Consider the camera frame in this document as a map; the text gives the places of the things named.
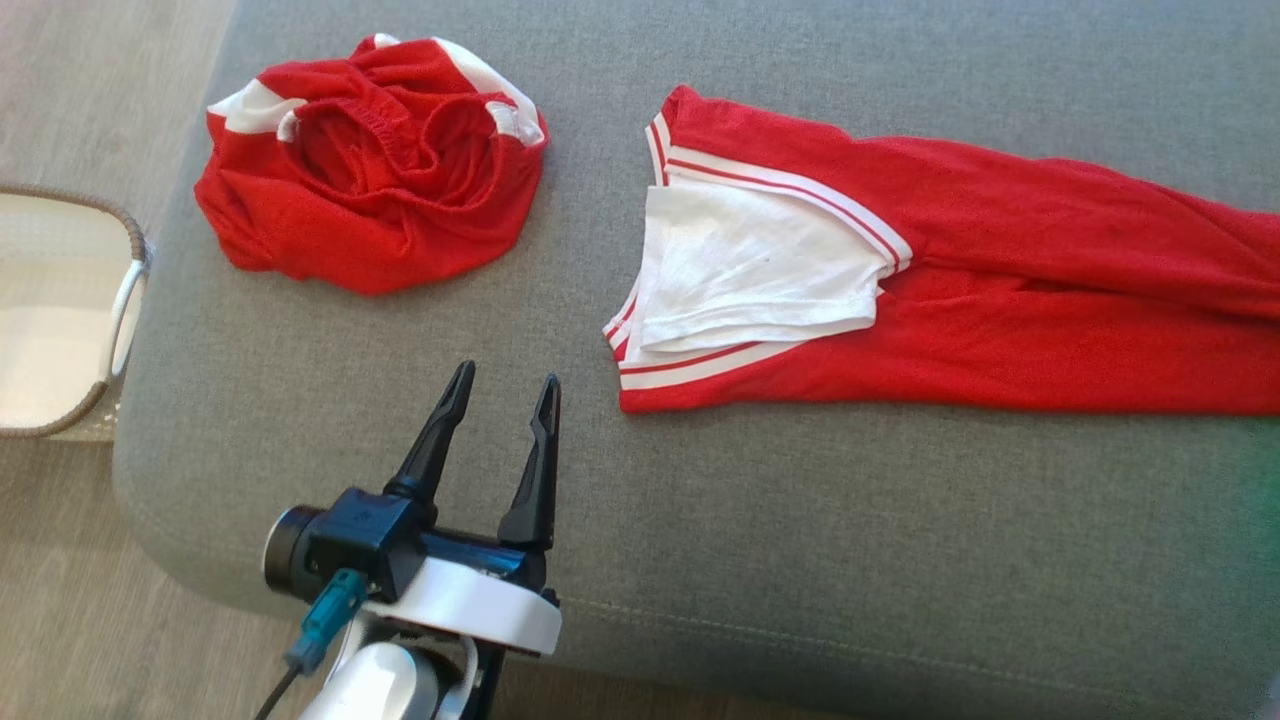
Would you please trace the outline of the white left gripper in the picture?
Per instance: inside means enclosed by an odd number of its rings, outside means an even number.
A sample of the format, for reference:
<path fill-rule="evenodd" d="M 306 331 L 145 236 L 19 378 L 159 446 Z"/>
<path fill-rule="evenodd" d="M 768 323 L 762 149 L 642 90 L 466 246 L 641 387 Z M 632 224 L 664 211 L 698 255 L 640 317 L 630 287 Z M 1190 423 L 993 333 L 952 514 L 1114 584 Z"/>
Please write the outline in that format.
<path fill-rule="evenodd" d="M 457 366 L 399 470 L 385 484 L 385 495 L 434 505 L 475 374 L 474 360 Z M 549 374 L 530 420 L 532 447 L 498 527 L 500 544 L 452 530 L 424 534 L 426 556 L 407 591 L 394 603 L 362 606 L 365 639 L 397 633 L 470 637 L 531 656 L 556 652 L 563 618 L 547 584 L 547 556 L 539 551 L 554 544 L 561 404 L 561 382 Z"/>

